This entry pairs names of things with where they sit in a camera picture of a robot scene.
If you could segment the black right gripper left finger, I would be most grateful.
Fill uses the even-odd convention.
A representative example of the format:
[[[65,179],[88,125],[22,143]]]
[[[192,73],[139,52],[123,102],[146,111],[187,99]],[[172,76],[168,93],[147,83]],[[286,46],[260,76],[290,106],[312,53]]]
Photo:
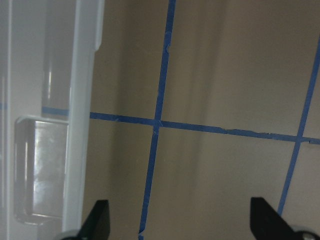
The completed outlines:
[[[110,236],[109,201],[97,200],[76,235],[77,240],[107,240]]]

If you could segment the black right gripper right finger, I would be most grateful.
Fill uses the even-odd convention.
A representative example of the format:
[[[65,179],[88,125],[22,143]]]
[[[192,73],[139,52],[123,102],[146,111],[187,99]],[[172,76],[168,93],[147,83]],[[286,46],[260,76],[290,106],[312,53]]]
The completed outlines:
[[[294,240],[294,230],[263,197],[250,199],[250,230],[256,240]]]

